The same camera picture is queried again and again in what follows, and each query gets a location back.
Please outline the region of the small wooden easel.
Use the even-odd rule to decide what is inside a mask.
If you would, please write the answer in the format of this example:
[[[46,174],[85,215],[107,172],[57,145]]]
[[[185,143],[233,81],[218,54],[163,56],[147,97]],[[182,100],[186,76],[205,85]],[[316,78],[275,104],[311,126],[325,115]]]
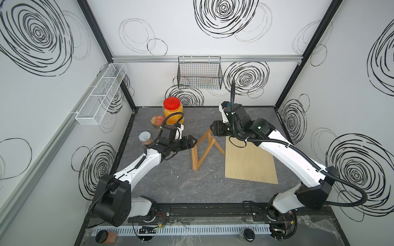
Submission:
[[[203,152],[203,155],[201,158],[198,156],[198,146],[203,143],[204,140],[208,141],[208,145],[206,149]],[[212,131],[208,130],[196,143],[196,145],[191,149],[191,159],[192,159],[192,169],[194,171],[198,171],[201,164],[205,160],[205,158],[208,156],[209,152],[211,151],[212,147],[216,146],[217,149],[225,155],[225,150],[218,144],[216,139],[212,135]]]

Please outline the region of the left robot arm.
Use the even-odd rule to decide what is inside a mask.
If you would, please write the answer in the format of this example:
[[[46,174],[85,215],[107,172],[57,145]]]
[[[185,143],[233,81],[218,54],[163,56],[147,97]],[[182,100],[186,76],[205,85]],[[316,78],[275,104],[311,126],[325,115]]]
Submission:
[[[133,188],[153,168],[198,142],[192,135],[183,136],[183,125],[163,126],[158,137],[144,145],[143,154],[116,174],[103,175],[88,213],[118,227],[128,218],[155,218],[156,201],[140,196],[132,198]]]

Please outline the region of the light plywood board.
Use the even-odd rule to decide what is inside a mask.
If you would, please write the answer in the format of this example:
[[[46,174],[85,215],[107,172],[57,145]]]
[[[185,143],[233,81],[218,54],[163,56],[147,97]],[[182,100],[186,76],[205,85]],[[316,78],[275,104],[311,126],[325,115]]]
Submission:
[[[226,138],[225,177],[278,184],[274,157],[253,143]]]

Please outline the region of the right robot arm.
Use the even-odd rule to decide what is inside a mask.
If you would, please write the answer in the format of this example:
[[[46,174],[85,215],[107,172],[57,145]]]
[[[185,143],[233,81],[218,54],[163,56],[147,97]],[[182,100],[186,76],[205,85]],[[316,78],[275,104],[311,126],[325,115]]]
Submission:
[[[270,122],[263,118],[251,120],[241,104],[233,106],[228,101],[219,105],[222,119],[214,121],[210,130],[215,136],[231,136],[243,142],[257,139],[255,146],[272,154],[291,170],[300,183],[294,188],[275,194],[266,206],[267,216],[278,220],[282,215],[306,207],[320,210],[335,183],[334,179],[320,172],[325,167],[308,161]]]

